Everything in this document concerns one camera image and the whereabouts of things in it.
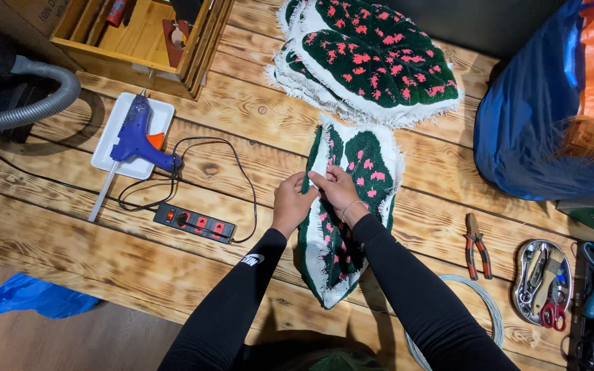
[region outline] orange-handled pliers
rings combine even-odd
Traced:
[[[469,276],[472,280],[478,281],[476,264],[473,261],[473,246],[478,246],[483,260],[483,274],[485,279],[492,279],[492,266],[490,265],[490,254],[483,243],[483,234],[478,229],[478,222],[473,213],[466,214],[466,265],[469,268]]]

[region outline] person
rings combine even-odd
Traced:
[[[304,177],[296,173],[281,182],[271,227],[194,309],[159,370],[355,370],[345,357],[367,367],[359,369],[384,370],[372,355],[350,349],[244,345],[287,241],[318,195],[350,226],[386,299],[433,370],[518,370],[453,291],[357,202],[348,173],[338,166],[328,166],[326,176],[311,171],[317,187],[307,193],[301,192]]]

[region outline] silver bracelet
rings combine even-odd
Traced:
[[[355,202],[351,203],[351,204],[350,204],[350,206],[348,206],[348,207],[345,209],[345,211],[343,211],[343,212],[342,212],[341,220],[342,220],[342,222],[343,222],[343,223],[345,223],[345,214],[347,214],[347,211],[348,211],[348,210],[349,210],[349,209],[350,209],[350,208],[351,208],[351,207],[352,207],[352,206],[353,206],[355,203],[358,203],[358,202],[361,202],[361,200],[358,200],[358,201],[355,201]]]

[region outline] black sleeve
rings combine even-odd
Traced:
[[[353,232],[393,311],[433,370],[519,371],[446,283],[374,215],[361,218]]]
[[[159,370],[229,370],[286,244],[281,232],[268,230],[194,309]]]

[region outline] blue bag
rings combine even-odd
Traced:
[[[583,18],[569,0],[510,61],[478,107],[474,160],[501,190],[534,201],[594,195],[594,160],[564,156],[584,84]]]
[[[21,273],[0,286],[0,314],[33,309],[42,316],[59,319],[84,313],[99,301],[91,295]]]

